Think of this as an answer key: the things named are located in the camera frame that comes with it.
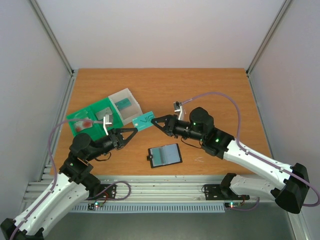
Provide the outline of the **teal VIP card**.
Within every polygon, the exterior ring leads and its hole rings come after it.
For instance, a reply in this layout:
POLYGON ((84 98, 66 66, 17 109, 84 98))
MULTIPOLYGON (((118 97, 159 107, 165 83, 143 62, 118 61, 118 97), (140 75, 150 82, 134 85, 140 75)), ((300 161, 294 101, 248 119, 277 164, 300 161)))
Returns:
POLYGON ((147 113, 144 113, 136 118, 134 118, 132 120, 132 124, 135 128, 137 128, 137 130, 143 131, 149 127, 152 127, 152 119, 155 118, 155 115, 153 113, 153 111, 149 111, 147 113))

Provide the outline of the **black card holder wallet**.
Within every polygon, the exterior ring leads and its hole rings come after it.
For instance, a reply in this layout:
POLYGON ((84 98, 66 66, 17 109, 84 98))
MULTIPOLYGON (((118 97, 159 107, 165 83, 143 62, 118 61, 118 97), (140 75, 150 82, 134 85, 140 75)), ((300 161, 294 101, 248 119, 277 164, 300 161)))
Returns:
POLYGON ((180 147, 177 143, 163 145, 163 146, 157 146, 157 147, 152 147, 152 148, 148 149, 148 155, 146 156, 146 159, 149 161, 150 167, 152 169, 164 167, 164 166, 169 166, 169 165, 174 165, 174 164, 180 164, 183 162, 180 147), (165 162, 163 166, 153 167, 152 155, 151 155, 152 148, 162 148, 163 155, 164 155, 164 162, 165 162))

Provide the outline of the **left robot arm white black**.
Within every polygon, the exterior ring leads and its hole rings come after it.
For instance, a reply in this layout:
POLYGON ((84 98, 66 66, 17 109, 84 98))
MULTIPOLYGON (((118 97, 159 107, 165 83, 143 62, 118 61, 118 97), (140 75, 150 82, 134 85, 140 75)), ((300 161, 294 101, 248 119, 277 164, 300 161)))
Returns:
POLYGON ((101 194, 100 180, 91 174, 89 163, 112 150, 125 147, 136 128, 113 128, 94 141, 87 133, 73 138, 69 154, 53 181, 42 194, 14 219, 6 218, 0 229, 6 240, 43 240, 77 204, 101 194))

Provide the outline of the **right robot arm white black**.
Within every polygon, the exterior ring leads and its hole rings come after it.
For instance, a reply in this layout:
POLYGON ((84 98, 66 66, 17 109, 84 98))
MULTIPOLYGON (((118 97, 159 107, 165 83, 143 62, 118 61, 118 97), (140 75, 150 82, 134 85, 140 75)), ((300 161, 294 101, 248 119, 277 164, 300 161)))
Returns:
POLYGON ((220 183, 225 198, 235 195, 262 197, 275 201, 289 213, 300 213, 310 189, 304 165, 279 162, 244 146, 234 136, 216 128, 214 118, 202 107, 191 111, 189 121, 169 114, 151 122, 167 136, 200 141, 201 148, 210 156, 240 165, 259 176, 245 178, 228 173, 220 183))

